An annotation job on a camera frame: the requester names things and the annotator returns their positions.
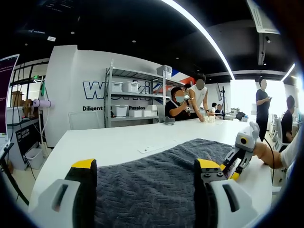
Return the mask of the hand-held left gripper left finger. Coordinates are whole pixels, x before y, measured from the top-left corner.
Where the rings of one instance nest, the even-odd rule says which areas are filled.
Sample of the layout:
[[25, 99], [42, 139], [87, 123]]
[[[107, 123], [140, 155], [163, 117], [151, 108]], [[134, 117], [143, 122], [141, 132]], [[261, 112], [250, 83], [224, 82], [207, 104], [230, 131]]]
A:
[[93, 228], [96, 187], [96, 160], [78, 161], [40, 194], [30, 216], [41, 228]]

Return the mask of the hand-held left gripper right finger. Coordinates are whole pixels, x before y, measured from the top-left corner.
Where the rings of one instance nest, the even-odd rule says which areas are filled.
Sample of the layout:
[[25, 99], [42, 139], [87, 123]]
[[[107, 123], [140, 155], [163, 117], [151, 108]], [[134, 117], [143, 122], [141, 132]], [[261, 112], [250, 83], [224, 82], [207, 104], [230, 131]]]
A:
[[257, 216], [251, 197], [214, 161], [194, 161], [196, 228], [244, 228]]

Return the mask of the person's right hand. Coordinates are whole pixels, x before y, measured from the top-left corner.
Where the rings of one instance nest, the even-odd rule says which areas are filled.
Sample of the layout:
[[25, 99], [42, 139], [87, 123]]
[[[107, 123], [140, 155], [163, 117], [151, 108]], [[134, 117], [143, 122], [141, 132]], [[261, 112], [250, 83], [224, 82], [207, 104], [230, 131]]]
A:
[[253, 155], [261, 159], [266, 165], [271, 165], [271, 155], [269, 155], [269, 147], [266, 144], [256, 143]]

